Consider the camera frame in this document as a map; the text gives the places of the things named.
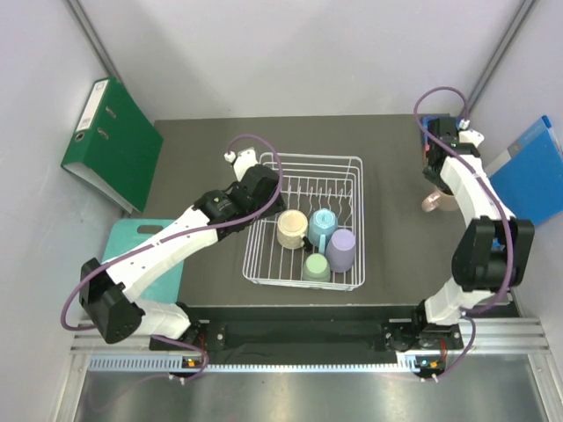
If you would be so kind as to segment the cream ceramic mug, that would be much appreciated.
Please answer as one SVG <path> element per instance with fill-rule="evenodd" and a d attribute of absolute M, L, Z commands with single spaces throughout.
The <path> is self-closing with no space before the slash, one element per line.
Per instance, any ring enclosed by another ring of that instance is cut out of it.
<path fill-rule="evenodd" d="M 288 249 L 304 247 L 304 238 L 308 231 L 308 219 L 299 210 L 289 209 L 282 212 L 277 221 L 276 237 L 278 243 Z"/>

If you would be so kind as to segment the clear pink glass mug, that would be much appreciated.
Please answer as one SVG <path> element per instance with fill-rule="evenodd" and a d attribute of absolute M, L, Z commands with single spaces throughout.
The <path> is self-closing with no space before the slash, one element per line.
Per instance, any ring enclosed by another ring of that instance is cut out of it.
<path fill-rule="evenodd" d="M 424 212 L 429 213 L 435 210 L 444 212 L 453 212 L 458 210 L 458 204 L 455 197 L 436 188 L 421 203 Z"/>

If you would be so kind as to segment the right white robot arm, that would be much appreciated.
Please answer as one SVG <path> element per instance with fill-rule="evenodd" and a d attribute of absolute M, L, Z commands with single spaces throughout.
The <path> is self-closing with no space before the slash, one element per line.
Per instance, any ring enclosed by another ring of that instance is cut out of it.
<path fill-rule="evenodd" d="M 484 137 L 462 129 L 456 118 L 422 121 L 428 131 L 423 174 L 439 193 L 452 197 L 465 232 L 451 260 L 451 276 L 413 312 L 411 338 L 429 348 L 454 336 L 465 311 L 519 285 L 535 234 L 531 221 L 518 219 L 502 203 L 484 172 L 478 146 Z"/>

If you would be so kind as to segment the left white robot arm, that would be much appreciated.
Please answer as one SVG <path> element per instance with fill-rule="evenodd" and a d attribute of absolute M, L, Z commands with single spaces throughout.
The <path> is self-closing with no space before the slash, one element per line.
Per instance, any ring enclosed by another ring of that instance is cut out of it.
<path fill-rule="evenodd" d="M 160 276 L 194 255 L 285 210 L 280 176 L 263 164 L 245 171 L 225 190 L 204 193 L 176 221 L 130 252 L 82 267 L 87 280 L 79 302 L 101 337 L 116 344 L 131 335 L 170 338 L 180 348 L 199 340 L 199 327 L 184 307 L 142 297 Z"/>

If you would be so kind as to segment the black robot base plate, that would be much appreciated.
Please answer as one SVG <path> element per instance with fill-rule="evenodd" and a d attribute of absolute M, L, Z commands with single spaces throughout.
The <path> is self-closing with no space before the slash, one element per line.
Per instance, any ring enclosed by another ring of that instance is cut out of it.
<path fill-rule="evenodd" d="M 460 351 L 457 323 L 431 324 L 421 306 L 189 307 L 180 345 L 215 364 L 381 363 L 395 352 Z"/>

